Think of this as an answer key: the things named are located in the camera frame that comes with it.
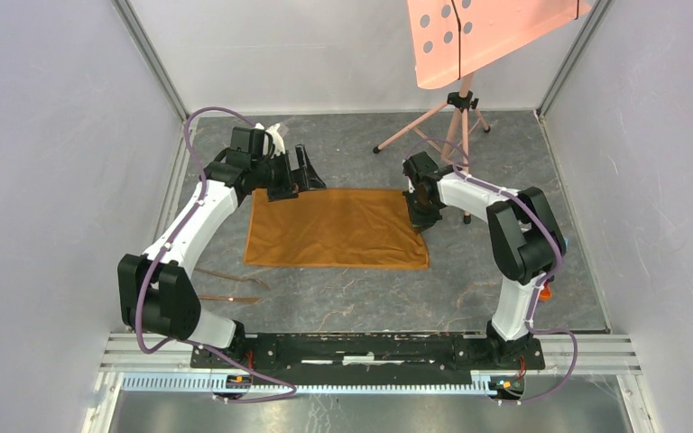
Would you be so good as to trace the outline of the orange cloth napkin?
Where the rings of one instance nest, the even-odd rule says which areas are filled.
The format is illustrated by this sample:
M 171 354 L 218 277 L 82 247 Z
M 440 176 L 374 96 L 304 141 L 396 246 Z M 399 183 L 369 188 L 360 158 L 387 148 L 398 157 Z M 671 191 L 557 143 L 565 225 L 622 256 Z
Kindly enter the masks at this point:
M 323 189 L 274 202 L 257 190 L 244 262 L 419 270 L 430 253 L 398 189 Z

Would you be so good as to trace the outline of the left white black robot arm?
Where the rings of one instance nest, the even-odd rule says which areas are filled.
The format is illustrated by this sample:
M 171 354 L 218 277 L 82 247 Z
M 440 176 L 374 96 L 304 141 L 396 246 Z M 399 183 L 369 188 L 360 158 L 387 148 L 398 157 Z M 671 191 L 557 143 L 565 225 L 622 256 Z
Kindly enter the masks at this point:
M 284 143 L 283 123 L 234 127 L 230 144 L 208 163 L 177 219 L 141 254 L 126 254 L 117 265 L 122 320 L 133 330 L 182 342 L 213 346 L 225 367 L 247 356 L 241 323 L 205 309 L 191 275 L 208 241 L 243 200 L 257 189 L 271 201 L 323 190 L 301 144 Z

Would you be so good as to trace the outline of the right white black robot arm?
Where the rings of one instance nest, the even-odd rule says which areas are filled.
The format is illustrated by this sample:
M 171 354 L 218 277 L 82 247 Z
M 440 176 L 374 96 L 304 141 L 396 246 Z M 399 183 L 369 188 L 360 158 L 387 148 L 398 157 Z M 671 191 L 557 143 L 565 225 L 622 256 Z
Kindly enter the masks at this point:
M 536 296 L 567 250 L 541 189 L 517 190 L 475 178 L 454 165 L 440 167 L 425 152 L 402 163 L 411 226 L 418 232 L 455 207 L 486 222 L 492 254 L 503 276 L 500 297 L 485 331 L 485 357 L 497 368 L 516 362 L 531 341 Z

